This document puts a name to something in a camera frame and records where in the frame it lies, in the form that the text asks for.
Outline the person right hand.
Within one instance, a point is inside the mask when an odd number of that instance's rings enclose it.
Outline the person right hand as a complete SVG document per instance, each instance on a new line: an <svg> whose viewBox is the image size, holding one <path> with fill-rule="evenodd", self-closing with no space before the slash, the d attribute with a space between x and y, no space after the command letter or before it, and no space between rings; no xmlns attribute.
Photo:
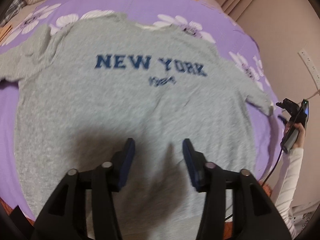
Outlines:
<svg viewBox="0 0 320 240"><path fill-rule="evenodd" d="M298 130L298 137L295 140L295 143L293 144L292 148L303 148L306 131L301 123L287 122L284 129L284 136L287 134L287 132L292 126Z"/></svg>

